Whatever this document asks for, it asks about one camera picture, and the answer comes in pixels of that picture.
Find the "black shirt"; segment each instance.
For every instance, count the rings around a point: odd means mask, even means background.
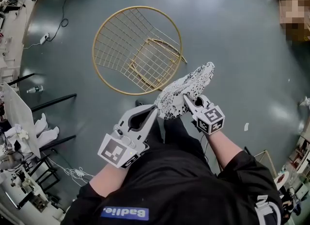
[[[106,198],[89,184],[82,187],[62,225],[256,225],[258,195],[268,195],[281,210],[269,170],[247,153],[238,153],[216,177],[196,156],[165,147],[133,163],[122,188]],[[276,225],[276,215],[266,224]]]

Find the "gold wire chair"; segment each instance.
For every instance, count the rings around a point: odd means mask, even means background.
[[[175,41],[154,27],[143,12],[155,11],[173,25]],[[176,73],[182,56],[180,32],[172,19],[162,11],[147,7],[124,8],[111,15],[100,27],[93,42],[93,65],[101,80],[123,94],[142,95],[160,90]],[[122,73],[135,83],[142,93],[122,91],[107,82],[101,67]]]

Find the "blue logo patch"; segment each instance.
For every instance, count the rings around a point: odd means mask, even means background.
[[[149,209],[135,207],[105,207],[101,213],[101,217],[148,221]]]

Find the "concrete floor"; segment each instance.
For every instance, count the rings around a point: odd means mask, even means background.
[[[38,1],[25,46],[37,43],[46,32],[53,35],[62,3]],[[30,107],[63,95],[78,95],[44,110],[48,122],[60,127],[60,137],[77,135],[57,150],[73,167],[81,166],[93,175],[105,165],[96,155],[102,139],[134,107],[136,97],[119,94],[101,82],[92,65],[92,44],[109,15],[133,5],[166,12],[180,29],[188,65],[182,63],[174,79],[205,62],[214,63],[215,75],[203,93],[226,115],[224,133],[252,154],[269,150],[280,170],[308,116],[297,102],[310,94],[310,51],[308,44],[285,40],[277,0],[68,0],[65,17],[69,25],[60,28],[53,42],[24,50],[21,67],[22,75],[39,73],[21,83],[21,96]],[[26,94],[28,88],[40,84],[43,93]],[[143,98],[153,102],[157,95]],[[200,138],[190,116],[182,119],[189,133]],[[249,130],[244,132],[247,122]],[[210,148],[207,155],[211,168],[218,172]],[[62,158],[53,159],[68,167]],[[62,173],[61,177],[54,191],[66,206],[79,187],[69,176]]]

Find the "bottle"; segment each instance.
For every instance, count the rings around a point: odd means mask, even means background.
[[[42,92],[43,90],[44,90],[43,86],[37,86],[37,87],[33,87],[33,88],[30,88],[29,90],[27,90],[27,93]]]

